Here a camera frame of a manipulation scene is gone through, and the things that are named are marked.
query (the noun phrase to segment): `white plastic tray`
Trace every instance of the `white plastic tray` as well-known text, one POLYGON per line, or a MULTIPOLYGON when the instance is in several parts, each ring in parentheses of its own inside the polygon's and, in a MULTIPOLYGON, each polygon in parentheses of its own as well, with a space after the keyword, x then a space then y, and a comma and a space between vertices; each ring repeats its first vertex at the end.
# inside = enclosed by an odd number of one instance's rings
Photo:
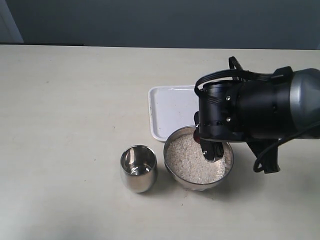
POLYGON ((198 97, 193 85, 156 86, 149 90, 149 117, 152 136, 162 142, 175 130, 193 126, 198 97))

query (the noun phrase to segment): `gray wall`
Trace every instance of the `gray wall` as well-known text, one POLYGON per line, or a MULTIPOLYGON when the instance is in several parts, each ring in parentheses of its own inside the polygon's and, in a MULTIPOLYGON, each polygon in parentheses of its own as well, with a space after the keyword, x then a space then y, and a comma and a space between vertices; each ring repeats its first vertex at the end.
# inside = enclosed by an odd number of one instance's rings
POLYGON ((6 0, 26 43, 316 49, 320 0, 6 0))

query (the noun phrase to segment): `stainless steel cup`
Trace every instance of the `stainless steel cup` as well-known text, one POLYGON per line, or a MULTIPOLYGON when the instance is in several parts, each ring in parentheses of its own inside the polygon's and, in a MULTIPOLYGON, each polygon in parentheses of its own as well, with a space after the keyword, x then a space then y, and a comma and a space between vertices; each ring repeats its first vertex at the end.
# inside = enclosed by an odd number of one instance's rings
POLYGON ((148 191, 158 177, 157 158, 149 147, 128 148, 120 159, 120 175, 124 185, 135 193, 148 191))

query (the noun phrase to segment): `table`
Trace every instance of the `table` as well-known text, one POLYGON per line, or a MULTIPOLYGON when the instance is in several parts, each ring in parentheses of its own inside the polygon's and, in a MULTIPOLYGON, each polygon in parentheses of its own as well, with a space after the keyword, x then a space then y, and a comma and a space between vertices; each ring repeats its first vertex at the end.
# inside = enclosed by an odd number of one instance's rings
POLYGON ((319 68, 320 51, 0 46, 0 239, 319 239, 320 141, 279 149, 279 173, 254 173, 232 144, 217 189, 181 188, 152 138, 147 92, 228 68, 319 68), (145 194, 120 179, 122 152, 151 147, 159 176, 145 194))

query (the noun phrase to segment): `bowl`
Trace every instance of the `bowl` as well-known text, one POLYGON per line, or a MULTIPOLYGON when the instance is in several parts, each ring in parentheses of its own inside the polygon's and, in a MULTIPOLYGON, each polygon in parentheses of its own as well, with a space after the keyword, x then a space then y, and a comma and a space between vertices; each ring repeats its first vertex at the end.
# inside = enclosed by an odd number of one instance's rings
POLYGON ((173 178, 178 183, 180 183, 184 188, 190 189, 193 191, 203 191, 203 190, 211 189, 211 188, 219 185, 227 178, 227 176, 229 175, 229 173, 233 167, 233 164, 234 164, 234 154, 233 154, 233 151, 232 151, 230 144, 228 142, 224 142, 223 143, 223 150, 224 150, 224 158, 225 158, 225 171, 224 171, 223 177, 217 181, 210 182, 210 183, 195 183, 195 182, 190 182, 190 181, 187 181, 187 180, 181 178, 170 168, 170 165, 168 164, 168 159, 167 159, 167 151, 168 151, 170 143, 172 143, 174 140, 176 140, 184 135, 189 135, 189 134, 193 135, 195 130, 196 130, 195 126, 182 127, 180 129, 176 130, 175 132, 173 132, 168 137, 168 139, 166 140, 166 142, 164 144, 164 149, 163 149, 164 165, 165 165, 166 169, 168 170, 168 172, 170 173, 170 175, 172 175, 173 178))
POLYGON ((158 177, 157 158, 151 148, 135 145, 125 150, 120 159, 123 184, 135 193, 148 191, 158 177))

